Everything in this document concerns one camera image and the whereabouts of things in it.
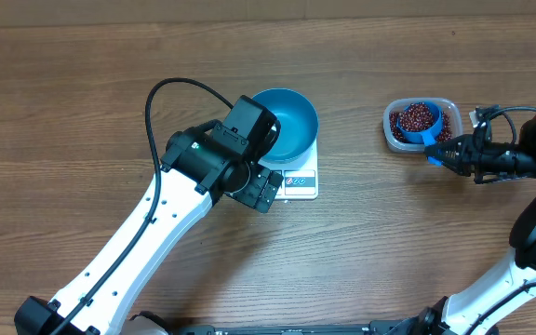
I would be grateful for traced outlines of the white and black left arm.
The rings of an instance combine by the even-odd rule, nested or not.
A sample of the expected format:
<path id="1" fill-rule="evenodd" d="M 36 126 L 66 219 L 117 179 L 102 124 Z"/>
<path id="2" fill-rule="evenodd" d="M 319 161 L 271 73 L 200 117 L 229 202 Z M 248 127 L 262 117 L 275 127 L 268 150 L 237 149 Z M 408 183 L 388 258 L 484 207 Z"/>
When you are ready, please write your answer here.
<path id="1" fill-rule="evenodd" d="M 224 121 L 175 133 L 144 196 L 95 259 L 50 300 L 29 297 L 19 334 L 117 334 L 143 288 L 184 234 L 226 195 L 265 213 L 283 177 L 260 164 L 280 130 L 247 96 Z"/>

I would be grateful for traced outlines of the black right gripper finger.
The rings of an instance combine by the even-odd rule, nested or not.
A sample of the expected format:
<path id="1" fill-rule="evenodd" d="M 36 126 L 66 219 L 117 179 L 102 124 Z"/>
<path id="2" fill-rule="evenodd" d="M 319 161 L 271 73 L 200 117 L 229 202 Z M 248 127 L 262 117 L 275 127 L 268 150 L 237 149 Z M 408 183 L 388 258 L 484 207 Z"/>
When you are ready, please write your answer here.
<path id="1" fill-rule="evenodd" d="M 439 161 L 457 175 L 470 177 L 475 173 L 475 164 L 471 153 L 459 153 L 455 151 L 435 151 L 428 154 L 429 157 Z"/>
<path id="2" fill-rule="evenodd" d="M 426 156 L 463 156 L 476 151 L 474 137 L 461 135 L 448 141 L 437 142 L 424 148 Z"/>

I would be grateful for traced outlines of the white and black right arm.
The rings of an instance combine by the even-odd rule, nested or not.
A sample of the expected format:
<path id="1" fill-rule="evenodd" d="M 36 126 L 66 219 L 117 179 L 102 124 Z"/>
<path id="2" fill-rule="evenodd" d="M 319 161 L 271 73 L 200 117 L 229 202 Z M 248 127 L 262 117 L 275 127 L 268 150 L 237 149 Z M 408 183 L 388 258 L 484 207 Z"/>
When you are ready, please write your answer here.
<path id="1" fill-rule="evenodd" d="M 477 184 L 536 179 L 536 109 L 513 139 L 496 143 L 491 122 L 511 108 L 477 108 L 472 134 L 430 144 L 424 153 Z M 403 334 L 494 334 L 497 323 L 536 298 L 536 197 L 517 218 L 505 256 L 465 290 L 442 298 L 394 330 Z"/>

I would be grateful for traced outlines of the red adzuki beans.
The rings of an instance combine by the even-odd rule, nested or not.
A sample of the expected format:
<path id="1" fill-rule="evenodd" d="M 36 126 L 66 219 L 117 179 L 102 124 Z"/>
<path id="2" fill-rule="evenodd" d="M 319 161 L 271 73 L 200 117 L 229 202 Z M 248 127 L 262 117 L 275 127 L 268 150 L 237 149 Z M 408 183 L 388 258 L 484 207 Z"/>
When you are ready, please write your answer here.
<path id="1" fill-rule="evenodd" d="M 397 127 L 397 122 L 400 122 L 400 125 L 407 131 L 423 131 L 434 124 L 433 110 L 433 106 L 430 106 L 425 101 L 420 101 L 410 104 L 402 112 L 390 112 L 388 118 L 393 137 L 399 142 L 409 143 Z M 450 119 L 443 111 L 440 111 L 440 115 L 443 120 L 443 127 L 435 137 L 435 140 L 448 141 L 453 137 Z"/>

